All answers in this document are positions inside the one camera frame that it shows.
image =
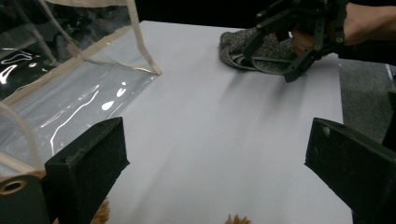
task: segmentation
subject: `transparent vinyl pouch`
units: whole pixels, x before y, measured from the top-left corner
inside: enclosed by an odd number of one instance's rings
[[[4,0],[0,8],[0,176],[42,169],[162,73],[133,0]]]

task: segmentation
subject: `gray carpet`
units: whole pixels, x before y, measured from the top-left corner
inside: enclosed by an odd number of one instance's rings
[[[344,124],[378,143],[392,115],[388,91],[394,89],[383,63],[340,59]]]

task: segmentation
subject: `clear plastic bag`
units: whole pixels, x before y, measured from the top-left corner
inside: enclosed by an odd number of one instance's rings
[[[162,73],[133,0],[3,0],[0,7],[0,175],[42,168]]]

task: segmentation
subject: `white table surface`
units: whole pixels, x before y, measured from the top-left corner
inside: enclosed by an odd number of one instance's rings
[[[232,28],[143,21],[163,75],[123,110],[128,160],[109,224],[350,224],[350,209],[304,166],[314,117],[342,122],[338,59],[306,76],[238,71],[218,56]]]

